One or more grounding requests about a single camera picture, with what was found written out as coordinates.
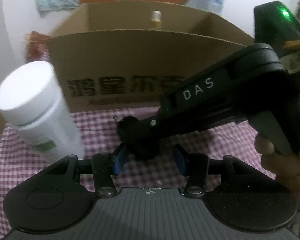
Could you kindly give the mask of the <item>person's right hand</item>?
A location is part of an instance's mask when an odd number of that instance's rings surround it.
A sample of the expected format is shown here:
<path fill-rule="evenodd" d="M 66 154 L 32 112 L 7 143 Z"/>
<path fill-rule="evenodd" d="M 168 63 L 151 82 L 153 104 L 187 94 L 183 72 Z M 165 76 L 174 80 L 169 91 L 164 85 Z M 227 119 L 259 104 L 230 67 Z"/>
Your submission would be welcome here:
<path fill-rule="evenodd" d="M 255 138 L 255 148 L 261 154 L 261 166 L 275 174 L 277 181 L 289 188 L 300 201 L 300 153 L 280 155 L 274 144 L 260 134 Z"/>

